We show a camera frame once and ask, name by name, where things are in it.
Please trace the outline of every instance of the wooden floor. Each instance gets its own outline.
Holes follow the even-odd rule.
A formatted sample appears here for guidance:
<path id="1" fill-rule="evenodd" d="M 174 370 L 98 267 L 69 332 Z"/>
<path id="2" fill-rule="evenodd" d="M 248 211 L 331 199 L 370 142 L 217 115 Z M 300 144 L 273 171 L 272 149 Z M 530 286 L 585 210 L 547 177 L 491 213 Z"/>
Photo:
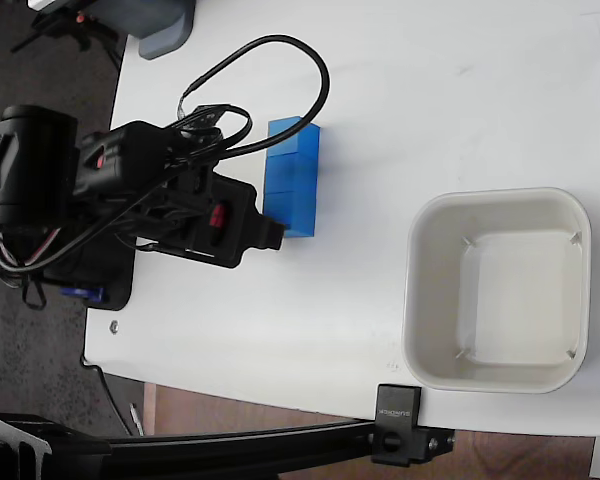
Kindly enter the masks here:
<path id="1" fill-rule="evenodd" d="M 334 417 L 225 400 L 148 386 L 148 433 L 214 433 L 311 425 Z M 589 478 L 593 438 L 458 432 L 455 451 L 409 469 L 373 465 L 363 458 L 282 476 L 288 480 L 563 479 Z"/>

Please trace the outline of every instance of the blue block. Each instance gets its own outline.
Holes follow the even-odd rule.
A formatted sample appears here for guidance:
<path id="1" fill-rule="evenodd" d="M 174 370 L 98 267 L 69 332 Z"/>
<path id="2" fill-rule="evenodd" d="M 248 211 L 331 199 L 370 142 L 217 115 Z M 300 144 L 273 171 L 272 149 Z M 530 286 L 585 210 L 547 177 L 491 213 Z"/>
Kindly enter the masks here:
<path id="1" fill-rule="evenodd" d="M 284 192 L 265 195 L 263 213 L 282 223 L 285 237 L 313 237 L 316 223 L 315 192 Z"/>
<path id="2" fill-rule="evenodd" d="M 318 159 L 300 153 L 267 157 L 264 194 L 315 191 L 318 183 Z"/>
<path id="3" fill-rule="evenodd" d="M 300 118 L 301 117 L 283 118 L 269 122 L 269 136 L 273 137 L 293 126 Z M 275 156 L 286 155 L 288 153 L 301 153 L 305 157 L 317 159 L 319 147 L 320 127 L 310 123 L 293 137 L 269 148 L 269 150 L 267 150 L 267 155 Z"/>
<path id="4" fill-rule="evenodd" d="M 273 136 L 300 117 L 269 123 Z M 313 237 L 318 188 L 320 128 L 310 124 L 267 151 L 263 213 L 286 226 L 285 237 Z"/>

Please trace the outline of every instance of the black cable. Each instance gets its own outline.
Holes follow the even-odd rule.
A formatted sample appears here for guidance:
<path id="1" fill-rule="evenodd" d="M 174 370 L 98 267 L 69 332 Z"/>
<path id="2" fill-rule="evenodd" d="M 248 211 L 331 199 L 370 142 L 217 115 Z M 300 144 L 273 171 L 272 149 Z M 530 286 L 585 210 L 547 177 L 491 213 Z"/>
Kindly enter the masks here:
<path id="1" fill-rule="evenodd" d="M 125 421 L 124 417 L 122 416 L 122 413 L 120 413 L 120 409 L 118 408 L 118 405 L 116 404 L 116 401 L 113 398 L 113 395 L 111 394 L 111 390 L 109 390 L 109 385 L 107 384 L 107 379 L 104 376 L 104 372 L 102 371 L 102 368 L 100 368 L 99 365 L 87 363 L 87 359 L 84 356 L 85 348 L 86 348 L 86 339 L 87 339 L 87 325 L 85 322 L 84 340 L 82 341 L 82 353 L 80 354 L 80 367 L 85 370 L 95 370 L 96 372 L 98 372 L 98 377 L 100 378 L 100 383 L 102 384 L 104 393 L 107 395 L 107 399 L 109 400 L 109 403 L 111 404 L 113 413 L 117 417 L 118 421 L 120 422 L 120 425 L 122 425 L 122 428 L 124 428 L 124 431 L 127 433 L 127 435 L 132 437 L 133 432 L 129 428 L 129 425 L 127 425 L 127 422 Z"/>
<path id="2" fill-rule="evenodd" d="M 312 107 L 309 109 L 309 111 L 293 126 L 289 127 L 283 132 L 278 133 L 277 135 L 274 135 L 273 137 L 265 138 L 264 140 L 254 142 L 249 145 L 244 145 L 242 147 L 229 149 L 224 153 L 220 154 L 220 160 L 225 160 L 227 158 L 233 158 L 238 157 L 240 155 L 246 155 L 248 153 L 257 152 L 259 150 L 263 150 L 265 148 L 277 145 L 278 143 L 292 137 L 304 127 L 309 125 L 309 123 L 311 123 L 311 120 L 315 118 L 315 116 L 318 114 L 318 112 L 320 112 L 325 102 L 327 101 L 331 80 L 329 78 L 329 70 L 327 69 L 327 65 L 324 63 L 324 60 L 322 60 L 322 57 L 320 57 L 318 52 L 316 52 L 309 45 L 298 40 L 297 38 L 290 37 L 288 35 L 267 35 L 265 37 L 253 40 L 252 42 L 247 43 L 244 47 L 239 48 L 234 53 L 225 58 L 223 61 L 218 63 L 211 70 L 209 70 L 207 73 L 200 76 L 191 85 L 189 85 L 189 87 L 187 87 L 187 89 L 182 94 L 182 97 L 180 97 L 180 102 L 178 103 L 178 117 L 182 118 L 184 116 L 182 104 L 185 98 L 189 96 L 189 94 L 191 94 L 199 87 L 204 85 L 210 78 L 224 70 L 226 67 L 231 65 L 244 54 L 266 43 L 286 43 L 292 45 L 301 50 L 302 52 L 306 53 L 315 62 L 315 64 L 318 66 L 318 70 L 320 71 L 320 77 L 322 80 L 320 92 L 318 93 L 318 98 L 316 99 Z"/>
<path id="3" fill-rule="evenodd" d="M 0 268 L 9 273 L 17 274 L 34 273 L 43 270 L 49 265 L 62 259 L 62 257 L 64 257 L 65 255 L 71 253 L 73 250 L 81 247 L 95 236 L 102 233 L 111 223 L 115 222 L 118 218 L 127 213 L 129 210 L 131 210 L 135 205 L 144 200 L 157 187 L 169 181 L 170 179 L 186 172 L 187 170 L 189 170 L 189 165 L 181 165 L 165 170 L 161 175 L 159 175 L 152 182 L 145 185 L 145 187 L 141 189 L 140 192 L 131 197 L 131 199 L 126 201 L 123 205 L 118 207 L 111 214 L 102 217 L 100 220 L 95 222 L 93 225 L 84 230 L 80 235 L 74 238 L 71 242 L 67 243 L 60 250 L 46 257 L 45 259 L 39 260 L 38 262 L 31 265 L 16 267 L 4 261 L 4 259 L 2 259 L 2 257 L 0 256 Z"/>
<path id="4" fill-rule="evenodd" d="M 105 47 L 104 51 L 107 54 L 107 57 L 109 57 L 109 60 L 111 60 L 111 63 L 113 64 L 116 71 L 120 73 L 120 70 L 122 69 L 121 61 L 116 57 L 115 53 L 109 50 L 108 48 Z"/>
<path id="5" fill-rule="evenodd" d="M 155 243 L 158 242 L 148 242 L 145 243 L 143 245 L 136 245 L 135 242 L 128 240 L 126 238 L 124 238 L 122 235 L 120 235 L 119 233 L 115 234 L 115 237 L 118 239 L 118 241 L 120 243 L 122 243 L 125 247 L 130 248 L 131 250 L 137 250 L 138 252 L 147 252 L 149 250 L 147 250 L 147 247 L 149 247 L 150 245 L 153 245 Z"/>

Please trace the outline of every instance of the black metal bracket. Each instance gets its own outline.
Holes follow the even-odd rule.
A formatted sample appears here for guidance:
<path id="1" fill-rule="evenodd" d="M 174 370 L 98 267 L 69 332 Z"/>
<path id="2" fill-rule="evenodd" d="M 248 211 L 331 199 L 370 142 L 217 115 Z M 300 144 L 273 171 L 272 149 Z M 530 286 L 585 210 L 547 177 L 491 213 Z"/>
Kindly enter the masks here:
<path id="1" fill-rule="evenodd" d="M 0 413 L 0 479 L 263 479 L 368 455 L 407 467 L 453 450 L 453 430 L 417 425 L 419 406 L 420 388 L 381 385 L 375 423 L 114 439 Z"/>
<path id="2" fill-rule="evenodd" d="M 378 386 L 371 461 L 408 467 L 453 450 L 455 431 L 418 426 L 420 387 Z"/>

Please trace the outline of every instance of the black plastic housing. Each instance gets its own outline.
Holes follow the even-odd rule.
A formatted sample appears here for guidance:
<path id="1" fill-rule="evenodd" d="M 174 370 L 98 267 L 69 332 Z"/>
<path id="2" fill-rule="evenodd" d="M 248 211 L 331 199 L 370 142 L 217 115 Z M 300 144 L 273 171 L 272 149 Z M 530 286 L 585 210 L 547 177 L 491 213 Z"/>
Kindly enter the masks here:
<path id="1" fill-rule="evenodd" d="M 0 122 L 0 225 L 56 226 L 76 172 L 77 121 L 41 107 L 7 108 Z"/>

